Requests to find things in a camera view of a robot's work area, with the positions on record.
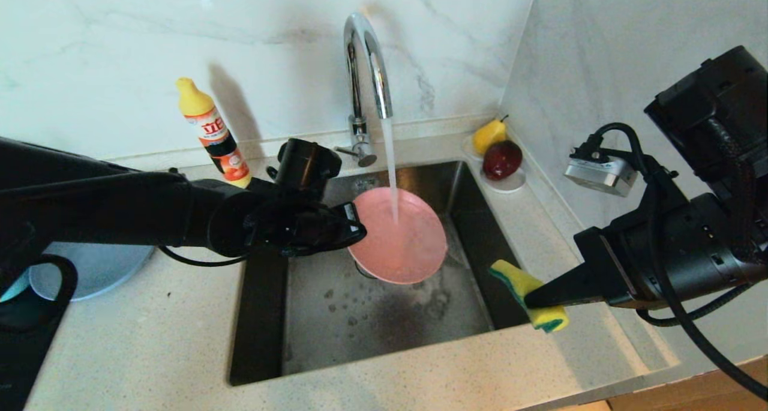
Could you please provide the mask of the running water stream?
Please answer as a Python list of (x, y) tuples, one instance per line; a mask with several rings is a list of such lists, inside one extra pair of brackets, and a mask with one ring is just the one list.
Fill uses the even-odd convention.
[(382, 135), (386, 151), (390, 202), (392, 219), (395, 224), (400, 222), (400, 204), (398, 203), (398, 188), (396, 186), (396, 161), (394, 151), (394, 130), (391, 118), (381, 119)]

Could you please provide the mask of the black glass cooktop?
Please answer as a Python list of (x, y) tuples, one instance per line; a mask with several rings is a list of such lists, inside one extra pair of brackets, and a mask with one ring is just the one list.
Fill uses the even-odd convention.
[(28, 288), (7, 302), (0, 302), (0, 411), (23, 411), (47, 351), (58, 330), (61, 315), (34, 329), (34, 325), (54, 307)]

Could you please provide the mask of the small white dish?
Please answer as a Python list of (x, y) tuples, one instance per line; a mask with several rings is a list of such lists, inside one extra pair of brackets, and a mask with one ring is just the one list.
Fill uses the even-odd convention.
[(473, 136), (471, 134), (467, 135), (463, 139), (461, 148), (470, 161), (478, 165), (478, 175), (480, 176), (480, 180), (486, 187), (488, 187), (488, 189), (497, 193), (514, 193), (524, 187), (527, 175), (522, 167), (518, 168), (515, 173), (505, 179), (500, 179), (499, 181), (488, 179), (482, 171), (482, 157), (475, 151), (472, 138)]

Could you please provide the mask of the dark red apple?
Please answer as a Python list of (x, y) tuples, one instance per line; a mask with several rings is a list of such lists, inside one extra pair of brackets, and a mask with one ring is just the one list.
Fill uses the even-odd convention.
[(491, 181), (501, 181), (515, 173), (522, 163), (522, 150), (511, 140), (489, 146), (484, 155), (482, 174)]

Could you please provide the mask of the yellow green sponge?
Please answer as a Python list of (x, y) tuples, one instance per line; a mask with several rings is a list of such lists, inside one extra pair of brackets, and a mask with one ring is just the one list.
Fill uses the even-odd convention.
[(562, 305), (534, 309), (527, 304), (526, 297), (545, 285), (541, 280), (505, 260), (492, 263), (489, 271), (491, 276), (504, 283), (515, 301), (526, 311), (534, 329), (551, 334), (569, 326), (570, 319)]

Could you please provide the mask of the chrome gooseneck faucet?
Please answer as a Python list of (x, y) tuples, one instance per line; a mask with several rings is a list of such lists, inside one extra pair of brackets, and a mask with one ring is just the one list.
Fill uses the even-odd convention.
[(347, 119), (351, 130), (351, 146), (349, 148), (336, 148), (335, 150), (338, 153), (353, 157), (359, 167), (369, 167), (376, 162), (377, 157), (373, 151), (373, 143), (368, 132), (367, 117), (363, 113), (359, 59), (362, 59), (363, 64), (367, 65), (368, 72), (370, 72), (370, 81), (379, 119), (389, 119), (394, 113), (382, 50), (376, 32), (364, 14), (355, 12), (346, 18), (343, 47), (351, 106)]

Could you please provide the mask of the yellow-capped detergent bottle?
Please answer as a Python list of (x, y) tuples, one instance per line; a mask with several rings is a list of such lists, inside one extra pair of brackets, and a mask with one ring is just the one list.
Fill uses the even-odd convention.
[(179, 110), (220, 176), (233, 186), (247, 188), (252, 179), (250, 169), (213, 98), (190, 78), (180, 77), (175, 85)]

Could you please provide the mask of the pink plate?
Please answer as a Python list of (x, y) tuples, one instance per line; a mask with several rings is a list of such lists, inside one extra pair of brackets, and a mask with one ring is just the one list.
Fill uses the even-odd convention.
[(389, 187), (367, 190), (354, 206), (367, 235), (348, 251), (363, 271), (392, 284), (414, 284), (436, 274), (449, 244), (441, 220), (428, 203), (398, 189), (398, 217)]

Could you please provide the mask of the stainless steel sink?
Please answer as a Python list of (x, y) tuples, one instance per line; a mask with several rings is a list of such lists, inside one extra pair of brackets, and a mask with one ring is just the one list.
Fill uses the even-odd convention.
[(517, 260), (464, 161), (401, 167), (399, 187), (438, 214), (449, 249), (424, 282), (389, 284), (359, 274), (348, 250), (246, 261), (239, 291), (231, 386), (348, 364), (529, 322), (494, 261)]

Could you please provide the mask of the yellow pear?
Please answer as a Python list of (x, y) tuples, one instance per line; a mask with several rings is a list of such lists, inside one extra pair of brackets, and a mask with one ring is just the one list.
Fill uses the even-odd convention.
[(507, 117), (492, 119), (492, 121), (489, 121), (474, 132), (471, 144), (472, 151), (475, 154), (482, 157), (492, 145), (507, 140), (508, 135), (505, 123)]

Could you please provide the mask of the blue-grey plate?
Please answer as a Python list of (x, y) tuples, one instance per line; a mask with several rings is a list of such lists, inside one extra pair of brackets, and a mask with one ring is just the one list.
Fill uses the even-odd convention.
[[(107, 293), (131, 279), (150, 260), (153, 246), (53, 242), (44, 253), (69, 259), (79, 274), (70, 301), (84, 301)], [(39, 296), (52, 301), (61, 285), (58, 267), (46, 263), (30, 268), (29, 282)]]

